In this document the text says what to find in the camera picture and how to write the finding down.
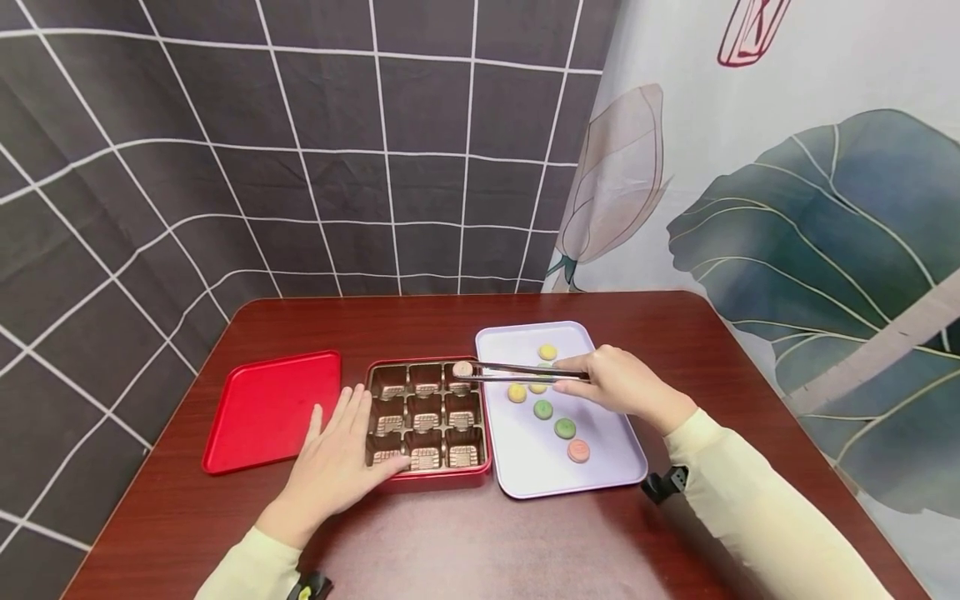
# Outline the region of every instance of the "black clip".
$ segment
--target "black clip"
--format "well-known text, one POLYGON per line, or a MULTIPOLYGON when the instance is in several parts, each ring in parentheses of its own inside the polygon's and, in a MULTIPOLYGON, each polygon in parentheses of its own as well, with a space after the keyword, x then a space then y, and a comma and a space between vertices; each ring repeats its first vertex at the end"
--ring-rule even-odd
POLYGON ((671 467, 666 472, 666 477, 660 477, 657 473, 650 473, 646 479, 640 482, 640 488, 654 504, 659 506, 663 500, 673 494, 684 492, 688 474, 689 471, 686 467, 671 467))
POLYGON ((332 589, 333 582, 320 571, 314 571, 300 577, 294 588, 290 590, 287 600, 325 600, 332 589))

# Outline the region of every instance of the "table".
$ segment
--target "table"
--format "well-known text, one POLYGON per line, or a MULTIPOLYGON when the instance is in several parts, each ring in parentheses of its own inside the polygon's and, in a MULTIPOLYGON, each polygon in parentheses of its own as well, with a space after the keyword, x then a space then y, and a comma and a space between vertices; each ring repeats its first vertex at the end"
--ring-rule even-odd
MULTIPOLYGON (((180 600, 282 488, 290 463, 220 477, 200 468, 225 378, 237 365, 318 349, 343 380, 381 359, 474 352, 482 327, 582 323, 627 349, 739 431, 835 523, 898 598, 919 584, 829 469, 706 301, 686 292, 258 300, 241 309, 120 503, 65 600, 180 600)), ((636 425, 651 462, 662 441, 636 425)), ((336 600, 727 598, 732 593, 639 487, 517 502, 496 486, 369 496, 329 521, 304 565, 336 600)))

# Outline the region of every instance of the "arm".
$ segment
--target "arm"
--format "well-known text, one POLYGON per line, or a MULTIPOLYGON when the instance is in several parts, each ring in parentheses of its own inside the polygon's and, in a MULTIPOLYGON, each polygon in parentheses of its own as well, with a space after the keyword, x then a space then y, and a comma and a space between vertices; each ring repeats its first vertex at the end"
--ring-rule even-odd
POLYGON ((743 438, 702 410, 665 438, 710 534, 774 598, 889 598, 853 546, 743 438))
POLYGON ((195 600, 284 600, 300 579, 300 551, 253 527, 230 548, 195 600))
POLYGON ((300 580, 300 552, 317 528, 409 467, 407 456, 367 467, 371 403, 371 394, 362 385, 345 388, 326 429, 320 406, 314 406, 306 440, 283 492, 230 548, 195 600, 286 599, 300 580))
POLYGON ((657 428, 673 464, 689 470, 684 495, 694 513, 771 597, 890 597, 850 543, 759 452, 632 354, 603 346, 555 366, 590 374, 589 384, 558 382, 559 392, 657 428))

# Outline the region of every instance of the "left hand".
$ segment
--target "left hand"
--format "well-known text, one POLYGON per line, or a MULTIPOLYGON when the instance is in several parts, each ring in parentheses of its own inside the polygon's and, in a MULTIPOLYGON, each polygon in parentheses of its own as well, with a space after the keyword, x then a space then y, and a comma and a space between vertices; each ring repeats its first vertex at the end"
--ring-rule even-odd
POLYGON ((409 456, 397 456, 367 467, 371 403, 371 394, 363 384, 344 388, 323 432, 323 410, 319 404, 313 407, 306 440, 290 479, 260 515, 257 529, 302 549, 328 517, 345 511, 367 492, 410 466, 409 456))

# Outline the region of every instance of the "tongs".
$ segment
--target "tongs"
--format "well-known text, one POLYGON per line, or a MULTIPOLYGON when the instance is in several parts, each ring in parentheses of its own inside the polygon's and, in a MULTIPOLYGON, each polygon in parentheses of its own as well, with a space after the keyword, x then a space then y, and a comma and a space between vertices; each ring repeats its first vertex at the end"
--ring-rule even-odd
POLYGON ((458 381, 487 381, 511 383, 542 383, 551 384, 558 381, 590 381, 587 373, 582 371, 565 371, 553 367, 526 367, 524 365, 504 365, 501 363, 482 363, 473 360, 462 360, 453 366, 453 377, 458 381), (470 374, 465 372, 469 366, 470 374), (476 374, 477 370, 504 371, 507 374, 476 374))

